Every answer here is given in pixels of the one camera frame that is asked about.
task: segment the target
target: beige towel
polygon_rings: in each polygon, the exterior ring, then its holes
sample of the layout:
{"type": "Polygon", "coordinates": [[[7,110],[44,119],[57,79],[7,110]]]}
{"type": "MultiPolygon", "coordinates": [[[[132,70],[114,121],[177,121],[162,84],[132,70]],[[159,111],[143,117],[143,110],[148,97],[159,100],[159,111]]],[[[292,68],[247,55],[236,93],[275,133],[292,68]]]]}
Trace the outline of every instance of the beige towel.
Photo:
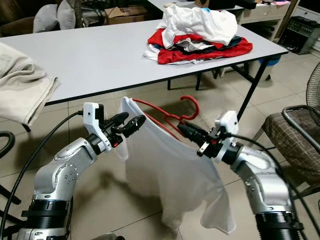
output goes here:
{"type": "Polygon", "coordinates": [[[31,126],[57,85],[30,57],[0,42],[0,117],[31,126]]]}

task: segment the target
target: robotic arm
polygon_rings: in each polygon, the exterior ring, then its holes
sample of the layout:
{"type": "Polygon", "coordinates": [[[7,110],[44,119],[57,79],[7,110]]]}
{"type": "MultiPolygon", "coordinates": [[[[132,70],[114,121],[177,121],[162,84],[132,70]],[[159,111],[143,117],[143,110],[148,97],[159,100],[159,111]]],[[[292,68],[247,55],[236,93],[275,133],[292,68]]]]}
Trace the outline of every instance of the robotic arm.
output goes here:
{"type": "Polygon", "coordinates": [[[18,240],[65,240],[65,220],[76,182],[85,169],[93,164],[102,152],[110,152],[136,132],[145,122],[144,115],[122,125],[129,114],[123,112],[104,120],[103,105],[85,102],[83,122],[89,132],[59,151],[53,160],[43,166],[35,176],[34,194],[27,211],[26,226],[18,233],[18,240]]]}
{"type": "Polygon", "coordinates": [[[232,142],[238,132],[237,113],[219,116],[209,132],[187,122],[178,128],[198,144],[199,156],[225,162],[243,180],[262,240],[299,240],[303,225],[294,220],[289,190],[266,153],[232,142]]]}

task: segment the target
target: red hanger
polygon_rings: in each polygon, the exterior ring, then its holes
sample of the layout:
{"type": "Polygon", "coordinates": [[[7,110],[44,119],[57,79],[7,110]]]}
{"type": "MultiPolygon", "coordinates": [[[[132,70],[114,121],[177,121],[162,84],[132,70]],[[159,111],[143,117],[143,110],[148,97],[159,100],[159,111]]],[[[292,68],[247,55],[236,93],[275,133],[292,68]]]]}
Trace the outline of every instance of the red hanger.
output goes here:
{"type": "MultiPolygon", "coordinates": [[[[175,114],[171,114],[171,113],[166,112],[166,111],[163,110],[162,108],[160,108],[160,107],[158,107],[158,106],[156,106],[156,105],[153,105],[152,103],[149,103],[149,102],[147,102],[147,101],[143,101],[143,100],[140,100],[140,99],[132,98],[132,100],[135,101],[135,102],[148,105],[148,106],[150,106],[150,107],[158,110],[159,112],[163,113],[163,114],[164,114],[164,120],[165,120],[171,127],[173,127],[178,133],[180,133],[182,136],[184,136],[183,133],[182,133],[175,125],[173,125],[168,119],[169,119],[169,118],[176,119],[176,120],[178,120],[180,123],[185,124],[185,123],[183,122],[183,120],[192,120],[192,119],[195,119],[195,118],[198,116],[199,112],[200,112],[199,103],[198,103],[198,101],[197,101],[194,97],[192,97],[192,96],[190,96],[190,95],[183,95],[183,96],[180,97],[180,100],[181,100],[181,101],[182,101],[182,100],[185,100],[185,99],[191,100],[191,101],[194,103],[194,105],[195,105],[195,112],[194,112],[194,114],[191,115],[191,116],[187,116],[187,115],[177,116],[177,115],[175,115],[175,114]]],[[[155,122],[157,125],[159,125],[161,128],[163,128],[164,130],[166,130],[166,131],[167,131],[171,136],[173,136],[175,139],[179,140],[179,138],[177,138],[177,136],[174,135],[174,134],[173,134],[166,126],[164,126],[161,122],[159,122],[158,120],[154,119],[152,116],[150,116],[150,115],[147,114],[147,113],[145,113],[145,115],[146,115],[148,118],[150,118],[153,122],[155,122]]]]}

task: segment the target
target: white table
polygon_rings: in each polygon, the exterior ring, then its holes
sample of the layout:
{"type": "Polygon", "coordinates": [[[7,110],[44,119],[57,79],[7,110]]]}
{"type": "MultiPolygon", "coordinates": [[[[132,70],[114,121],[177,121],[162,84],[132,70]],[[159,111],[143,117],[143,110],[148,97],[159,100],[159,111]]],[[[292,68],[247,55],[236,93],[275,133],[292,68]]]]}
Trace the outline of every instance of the white table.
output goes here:
{"type": "MultiPolygon", "coordinates": [[[[190,9],[194,7],[199,8],[199,6],[195,4],[195,1],[187,1],[187,0],[148,0],[148,2],[152,3],[162,12],[166,10],[166,7],[164,7],[164,4],[168,4],[168,3],[176,3],[176,5],[181,8],[190,8],[190,9]]],[[[227,8],[224,10],[231,11],[231,10],[240,10],[240,9],[244,9],[244,8],[242,6],[235,5],[234,8],[227,8]]]]}
{"type": "Polygon", "coordinates": [[[288,53],[285,48],[239,26],[237,35],[253,43],[245,55],[204,61],[200,64],[159,65],[142,56],[147,39],[160,20],[78,28],[0,38],[38,62],[61,85],[46,105],[116,92],[182,76],[231,66],[247,80],[251,88],[238,117],[245,110],[266,67],[261,64],[255,78],[236,66],[257,59],[288,53]]]}

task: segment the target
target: fan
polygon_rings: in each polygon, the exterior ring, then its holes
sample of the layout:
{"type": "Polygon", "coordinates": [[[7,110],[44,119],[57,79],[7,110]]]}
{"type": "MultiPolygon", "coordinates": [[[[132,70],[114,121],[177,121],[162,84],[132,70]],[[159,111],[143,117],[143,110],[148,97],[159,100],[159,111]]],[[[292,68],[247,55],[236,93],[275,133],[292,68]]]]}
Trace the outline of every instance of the fan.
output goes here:
{"type": "Polygon", "coordinates": [[[307,83],[306,104],[314,122],[320,126],[320,62],[313,70],[307,83]]]}

